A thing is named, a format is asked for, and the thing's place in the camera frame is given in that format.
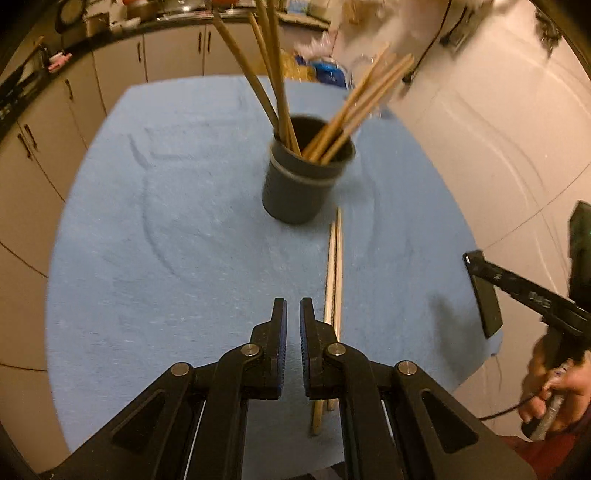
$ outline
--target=human hand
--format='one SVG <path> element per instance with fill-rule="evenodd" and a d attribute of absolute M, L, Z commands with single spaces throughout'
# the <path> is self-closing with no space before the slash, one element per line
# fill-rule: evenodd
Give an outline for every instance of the human hand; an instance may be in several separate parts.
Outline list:
<path fill-rule="evenodd" d="M 528 374 L 522 383 L 522 400 L 532 393 L 539 394 L 519 408 L 521 419 L 529 423 L 534 417 L 541 419 L 546 413 L 546 403 L 554 391 L 562 390 L 567 393 L 556 420 L 550 426 L 549 432 L 559 432 L 569 425 L 579 421 L 591 401 L 591 361 L 589 352 L 585 352 L 583 362 L 575 365 L 569 361 L 569 369 L 561 376 L 555 370 L 547 370 L 544 366 L 544 338 L 535 344 Z"/>

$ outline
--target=pink object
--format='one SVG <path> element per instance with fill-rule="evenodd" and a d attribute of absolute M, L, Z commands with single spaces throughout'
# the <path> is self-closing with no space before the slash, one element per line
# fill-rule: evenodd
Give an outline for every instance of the pink object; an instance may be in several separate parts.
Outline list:
<path fill-rule="evenodd" d="M 47 70 L 49 70 L 50 72 L 55 72 L 56 70 L 62 68 L 71 58 L 71 53 L 68 53 L 66 55 L 64 55 L 63 53 L 54 55 L 50 60 L 51 65 L 48 66 Z"/>

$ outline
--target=wooden chopstick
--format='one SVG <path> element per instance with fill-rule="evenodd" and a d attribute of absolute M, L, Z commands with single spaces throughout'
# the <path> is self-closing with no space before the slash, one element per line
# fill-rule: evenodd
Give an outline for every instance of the wooden chopstick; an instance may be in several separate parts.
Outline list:
<path fill-rule="evenodd" d="M 336 209 L 336 255 L 335 255 L 335 306 L 333 316 L 333 327 L 335 329 L 336 341 L 340 342 L 340 325 L 343 312 L 343 215 L 340 207 Z M 335 409 L 336 399 L 328 402 L 328 410 Z"/>
<path fill-rule="evenodd" d="M 252 90 L 254 90 L 255 95 L 261 103 L 263 110 L 267 114 L 267 117 L 269 117 L 269 121 L 273 126 L 273 130 L 277 132 L 279 128 L 279 119 L 277 118 L 277 114 L 275 113 L 273 105 L 269 100 L 269 97 L 267 96 L 267 93 L 265 92 L 265 89 L 262 87 L 261 82 L 256 76 L 254 70 L 252 69 L 252 67 L 248 63 L 248 60 L 242 53 L 242 50 L 240 50 L 240 47 L 236 43 L 236 40 L 234 40 L 232 34 L 228 31 L 228 28 L 226 27 L 226 25 L 224 25 L 222 19 L 220 18 L 217 12 L 213 13 L 212 23 L 213 26 L 216 27 L 216 30 L 219 32 L 220 36 L 223 38 L 224 42 L 226 43 L 232 54 L 234 55 L 234 58 L 238 62 L 238 65 L 240 65 L 242 73 L 244 73 L 244 76 L 248 80 L 248 83 L 250 83 Z"/>
<path fill-rule="evenodd" d="M 285 100 L 279 51 L 279 35 L 277 33 L 277 16 L 273 0 L 267 0 L 267 18 L 269 21 L 269 43 L 267 44 L 267 51 L 269 52 L 269 59 L 275 81 L 275 97 L 277 100 L 277 115 L 279 117 L 279 138 L 284 145 L 289 146 L 289 140 L 287 138 L 288 129 L 285 120 L 286 116 L 289 117 L 289 112 Z"/>
<path fill-rule="evenodd" d="M 335 258 L 336 258 L 336 224 L 330 224 L 329 236 L 329 255 L 326 265 L 326 287 L 324 289 L 324 323 L 333 322 L 333 312 L 335 306 Z M 322 414 L 324 412 L 325 400 L 316 400 L 314 402 L 314 413 L 312 416 L 312 435 L 320 433 L 322 425 Z"/>
<path fill-rule="evenodd" d="M 271 63 L 269 62 L 269 53 L 267 52 L 267 46 L 265 45 L 265 38 L 263 37 L 261 27 L 258 23 L 256 23 L 255 15 L 252 12 L 248 14 L 248 21 L 251 23 L 252 32 L 255 34 L 256 43 L 258 44 L 259 50 L 261 51 L 262 61 L 265 63 L 265 70 L 267 71 L 267 76 L 269 77 L 269 81 L 272 85 L 273 79 L 271 77 Z"/>
<path fill-rule="evenodd" d="M 283 68 L 281 63 L 281 49 L 279 46 L 279 33 L 277 10 L 275 9 L 274 0 L 267 0 L 267 17 L 269 21 L 269 40 L 271 45 L 267 45 L 269 50 L 269 57 L 271 58 L 271 65 L 275 70 L 275 97 L 277 100 L 277 112 L 279 113 L 279 132 L 280 138 L 284 145 L 291 148 L 294 153 L 301 155 L 300 147 L 298 146 L 296 133 L 294 132 L 293 124 L 291 123 L 290 111 L 287 104 L 287 97 L 285 95 L 285 84 L 283 77 Z M 281 136 L 281 127 L 284 128 L 284 136 Z"/>
<path fill-rule="evenodd" d="M 359 126 L 363 123 L 365 118 L 373 111 L 376 105 L 384 98 L 397 81 L 408 71 L 412 66 L 414 58 L 412 55 L 407 55 L 403 60 L 393 68 L 393 70 L 386 75 L 381 81 L 375 85 L 375 89 L 367 92 L 363 96 L 363 101 L 360 102 L 357 108 L 350 113 L 350 121 L 347 122 L 343 132 L 338 139 L 330 146 L 326 153 L 320 159 L 320 165 L 327 165 L 335 156 L 339 149 L 345 144 L 347 139 L 355 133 Z"/>
<path fill-rule="evenodd" d="M 351 119 L 354 118 L 361 110 L 363 110 L 372 101 L 372 99 L 380 93 L 384 85 L 397 76 L 401 68 L 410 68 L 405 67 L 405 65 L 408 63 L 412 64 L 413 61 L 413 55 L 408 53 L 400 61 L 392 65 L 387 71 L 383 72 L 380 77 L 375 79 L 371 87 L 361 96 L 353 108 L 349 109 L 347 115 L 345 116 L 344 124 L 346 125 L 350 123 Z"/>
<path fill-rule="evenodd" d="M 376 57 L 374 64 L 368 70 L 368 72 L 364 75 L 363 79 L 359 84 L 354 88 L 354 90 L 350 93 L 349 97 L 340 108 L 338 113 L 333 117 L 333 119 L 323 127 L 323 129 L 314 137 L 312 142 L 304 149 L 303 156 L 304 158 L 308 159 L 312 163 L 318 161 L 320 156 L 324 153 L 330 141 L 333 139 L 335 134 L 342 128 L 343 121 L 345 120 L 345 116 L 347 112 L 351 108 L 351 106 L 357 101 L 360 95 L 365 91 L 369 80 L 372 77 L 373 72 L 376 68 L 382 63 L 382 59 L 385 57 L 386 52 L 390 47 L 390 43 L 386 43 L 382 50 L 380 50 L 378 56 Z"/>

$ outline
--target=countertop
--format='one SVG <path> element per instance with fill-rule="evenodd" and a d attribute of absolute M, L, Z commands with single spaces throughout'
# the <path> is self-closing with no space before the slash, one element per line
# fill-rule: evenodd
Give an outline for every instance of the countertop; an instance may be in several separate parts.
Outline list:
<path fill-rule="evenodd" d="M 248 14 L 254 11 L 255 9 L 248 7 L 235 8 L 226 11 L 221 16 L 226 23 L 242 23 L 248 22 Z M 0 120 L 0 141 L 2 141 L 4 136 L 12 128 L 13 124 L 18 120 L 27 107 L 43 92 L 43 90 L 45 90 L 45 88 L 47 88 L 54 80 L 63 75 L 63 73 L 67 72 L 68 69 L 84 55 L 126 38 L 167 28 L 208 24 L 211 22 L 212 18 L 213 15 L 207 11 L 195 11 L 186 14 L 163 16 L 157 20 L 142 23 L 132 30 L 118 31 L 117 33 L 107 31 L 69 47 L 66 52 L 72 53 L 73 57 L 64 67 L 55 73 L 47 71 L 39 72 L 39 79 L 36 81 L 35 86 L 30 92 L 18 101 L 13 102 L 10 113 Z M 279 14 L 279 19 L 280 23 L 283 25 L 296 25 L 303 28 L 311 28 L 313 30 L 327 30 L 329 26 L 326 22 L 306 15 L 281 13 Z"/>

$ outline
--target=blue package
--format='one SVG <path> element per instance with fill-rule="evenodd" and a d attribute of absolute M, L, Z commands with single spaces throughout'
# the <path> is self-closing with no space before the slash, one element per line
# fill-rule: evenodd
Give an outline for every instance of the blue package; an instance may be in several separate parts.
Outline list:
<path fill-rule="evenodd" d="M 345 79 L 345 73 L 334 63 L 328 63 L 325 61 L 313 61 L 311 65 L 316 70 L 316 80 L 320 83 L 326 83 L 328 85 L 335 85 L 341 88 L 347 88 L 347 81 Z"/>

